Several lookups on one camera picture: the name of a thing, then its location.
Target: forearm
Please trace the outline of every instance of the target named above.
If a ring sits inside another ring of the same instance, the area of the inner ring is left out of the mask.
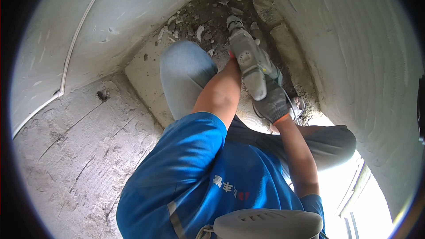
[[[241,96],[241,70],[235,59],[205,86],[196,100],[192,113],[210,112],[220,118],[228,129]]]
[[[299,197],[319,194],[316,163],[300,130],[291,118],[286,118],[275,125],[280,132],[288,156],[288,165],[295,193]]]

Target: gloved hand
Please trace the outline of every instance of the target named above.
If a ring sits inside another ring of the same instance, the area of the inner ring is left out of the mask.
[[[274,82],[268,75],[265,75],[265,77],[267,96],[260,101],[252,99],[252,103],[255,110],[260,115],[275,125],[279,121],[291,117],[289,115],[288,106],[286,105],[287,100],[284,89]]]

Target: hand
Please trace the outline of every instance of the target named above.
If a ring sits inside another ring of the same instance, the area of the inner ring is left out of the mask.
[[[291,117],[289,115],[288,106],[286,105],[287,100],[284,89],[268,75],[265,75],[265,77],[267,96],[260,101],[252,99],[252,103],[259,114],[275,125],[279,121]]]

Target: reflective stripe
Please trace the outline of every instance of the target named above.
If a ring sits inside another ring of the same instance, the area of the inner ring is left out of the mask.
[[[171,225],[173,225],[174,231],[177,234],[178,239],[187,239],[186,235],[184,234],[183,226],[180,223],[180,219],[178,218],[176,209],[177,205],[173,201],[167,204],[168,212],[170,213],[170,222]]]

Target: hole in concrete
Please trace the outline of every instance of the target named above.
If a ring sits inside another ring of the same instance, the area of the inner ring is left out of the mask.
[[[106,89],[104,89],[103,91],[98,91],[97,96],[102,102],[106,102],[106,100],[109,99]]]

